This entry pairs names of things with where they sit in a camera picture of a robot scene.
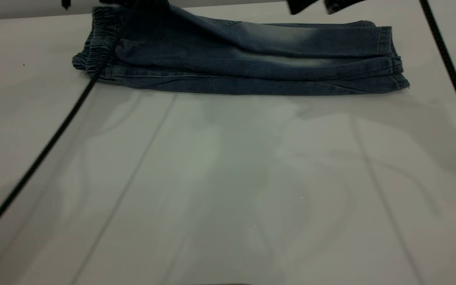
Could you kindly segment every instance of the white surface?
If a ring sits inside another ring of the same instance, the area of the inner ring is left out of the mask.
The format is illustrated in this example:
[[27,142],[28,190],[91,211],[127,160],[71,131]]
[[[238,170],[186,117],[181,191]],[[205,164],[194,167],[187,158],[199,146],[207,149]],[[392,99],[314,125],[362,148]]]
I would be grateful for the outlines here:
[[[216,5],[277,2],[279,0],[169,0],[179,7],[201,7]],[[74,15],[90,13],[92,7],[100,5],[98,0],[71,0],[71,7],[65,10],[61,0],[0,0],[0,19]]]

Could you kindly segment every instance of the folded jeans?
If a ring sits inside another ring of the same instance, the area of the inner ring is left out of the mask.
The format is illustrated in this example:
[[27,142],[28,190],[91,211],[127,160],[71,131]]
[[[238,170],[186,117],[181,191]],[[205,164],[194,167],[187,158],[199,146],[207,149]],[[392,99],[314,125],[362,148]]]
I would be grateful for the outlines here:
[[[93,76],[129,10],[95,7],[74,67]],[[409,86],[391,27],[255,24],[170,5],[139,11],[100,79],[135,88],[223,94],[385,93]]]

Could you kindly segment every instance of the blue denim jeans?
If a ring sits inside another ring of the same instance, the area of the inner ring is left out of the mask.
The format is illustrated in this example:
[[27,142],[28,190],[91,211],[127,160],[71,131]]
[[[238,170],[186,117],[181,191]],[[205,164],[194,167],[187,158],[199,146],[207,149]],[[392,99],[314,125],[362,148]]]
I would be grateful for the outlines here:
[[[95,7],[73,65],[93,76],[129,10]],[[170,6],[139,11],[100,79],[135,88],[222,94],[338,95],[409,87],[391,27],[255,24]]]

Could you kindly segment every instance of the seam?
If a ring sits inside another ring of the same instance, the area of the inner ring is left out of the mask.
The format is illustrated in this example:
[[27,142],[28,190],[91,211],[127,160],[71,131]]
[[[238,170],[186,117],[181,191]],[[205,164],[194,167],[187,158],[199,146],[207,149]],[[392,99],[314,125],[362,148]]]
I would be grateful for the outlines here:
[[[377,72],[377,71],[380,71],[380,70],[385,70],[385,69],[388,69],[388,68],[392,68],[392,72],[396,73],[395,70],[393,69],[393,67],[397,67],[399,65],[402,65],[402,63],[397,63],[396,65],[390,65],[388,67],[383,67],[383,68],[380,68],[378,70],[368,70],[366,72],[358,72],[358,73],[353,73],[353,74],[349,74],[349,75],[344,75],[344,76],[337,76],[337,77],[334,77],[334,78],[328,78],[328,79],[318,79],[318,81],[324,81],[324,80],[336,80],[336,79],[339,79],[339,78],[343,78],[343,77],[348,77],[348,76],[353,76],[353,75],[359,75],[359,74],[364,74],[364,73],[369,73],[369,72]],[[234,76],[227,76],[227,75],[195,75],[195,74],[192,74],[192,75],[166,75],[166,76],[159,76],[159,75],[126,75],[126,74],[111,74],[112,77],[147,77],[147,78],[172,78],[172,77],[234,77]],[[275,80],[275,79],[268,79],[268,78],[258,78],[258,77],[254,77],[256,79],[265,79],[265,80]],[[283,80],[283,81],[303,81],[303,80]]]
[[391,79],[392,79],[393,81],[395,81],[395,83],[397,84],[397,87],[400,89],[401,87],[400,87],[399,81],[398,81],[397,79],[395,79],[395,77],[393,76],[393,74],[390,74],[390,77],[391,77]]
[[377,55],[380,54],[380,45],[381,45],[381,34],[383,33],[383,28],[380,30],[380,35],[378,37],[378,50],[376,51]]
[[348,76],[353,76],[353,75],[359,75],[359,74],[364,74],[364,73],[369,73],[369,72],[377,72],[377,71],[380,71],[380,70],[386,70],[388,68],[391,68],[391,72],[393,73],[396,73],[395,70],[394,70],[394,67],[397,67],[399,65],[402,65],[402,63],[397,63],[396,65],[390,65],[388,67],[383,67],[383,68],[380,68],[378,70],[368,70],[366,72],[358,72],[358,73],[353,73],[353,74],[349,74],[349,75],[343,75],[343,76],[337,76],[337,77],[334,77],[334,78],[329,78],[329,79],[322,79],[322,80],[335,80],[335,79],[339,79],[339,78],[343,78],[343,77],[348,77]]
[[147,78],[173,78],[173,77],[232,77],[223,75],[125,75],[125,74],[113,74],[112,77],[147,77]]

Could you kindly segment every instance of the jeans pant leg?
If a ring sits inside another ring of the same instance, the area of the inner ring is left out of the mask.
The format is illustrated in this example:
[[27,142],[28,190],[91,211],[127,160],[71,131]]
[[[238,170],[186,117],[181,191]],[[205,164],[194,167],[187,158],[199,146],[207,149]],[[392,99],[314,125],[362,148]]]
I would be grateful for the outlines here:
[[[244,31],[245,23],[181,11],[172,7],[168,15],[145,15],[137,20],[101,79],[137,88],[226,94],[384,93],[409,86],[400,74],[401,62],[394,53],[391,30],[375,30],[367,21],[347,25],[268,24],[256,28],[303,29],[308,34],[328,31],[330,36],[322,41],[333,43],[339,36],[353,34],[352,29],[359,29],[355,34],[365,35],[357,45],[332,51],[326,43],[315,47],[297,45],[297,41],[291,44],[279,33],[265,37],[257,32],[259,39],[248,45],[244,36],[251,41],[254,33]],[[124,8],[94,9],[93,31],[85,50],[74,58],[76,68],[92,75],[125,16]]]

